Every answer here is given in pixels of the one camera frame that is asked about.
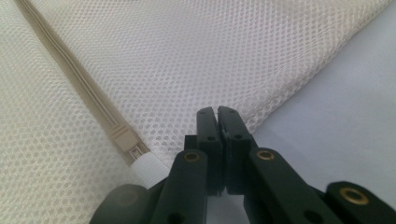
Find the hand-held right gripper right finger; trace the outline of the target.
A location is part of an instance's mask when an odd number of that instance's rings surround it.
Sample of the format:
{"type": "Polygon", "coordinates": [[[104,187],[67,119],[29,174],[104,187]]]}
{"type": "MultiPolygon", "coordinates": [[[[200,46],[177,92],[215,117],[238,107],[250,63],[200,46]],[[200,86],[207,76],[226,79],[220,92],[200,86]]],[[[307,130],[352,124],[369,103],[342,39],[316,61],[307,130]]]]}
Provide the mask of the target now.
{"type": "Polygon", "coordinates": [[[230,195],[243,195],[248,182],[245,160],[257,144],[235,109],[220,106],[218,120],[225,149],[225,187],[230,195]]]}

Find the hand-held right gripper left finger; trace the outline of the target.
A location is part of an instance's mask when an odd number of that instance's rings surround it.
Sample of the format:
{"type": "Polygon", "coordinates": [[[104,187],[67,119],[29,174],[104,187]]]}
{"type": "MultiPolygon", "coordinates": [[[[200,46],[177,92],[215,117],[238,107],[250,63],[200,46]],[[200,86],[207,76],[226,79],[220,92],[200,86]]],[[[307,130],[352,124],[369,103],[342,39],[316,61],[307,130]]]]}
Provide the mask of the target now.
{"type": "Polygon", "coordinates": [[[207,193],[209,196],[220,196],[223,191],[222,180],[222,143],[215,113],[211,107],[197,112],[197,132],[186,135],[185,149],[203,151],[207,158],[207,193]]]}

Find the white mesh laundry bag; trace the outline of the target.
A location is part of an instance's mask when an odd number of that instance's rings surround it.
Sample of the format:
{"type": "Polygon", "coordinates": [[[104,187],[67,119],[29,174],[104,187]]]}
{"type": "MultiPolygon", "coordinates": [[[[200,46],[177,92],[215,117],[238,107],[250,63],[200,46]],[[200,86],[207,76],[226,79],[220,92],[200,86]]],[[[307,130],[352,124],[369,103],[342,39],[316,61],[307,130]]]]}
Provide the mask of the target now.
{"type": "Polygon", "coordinates": [[[204,107],[396,209],[395,0],[0,0],[0,224],[90,224],[204,107]]]}

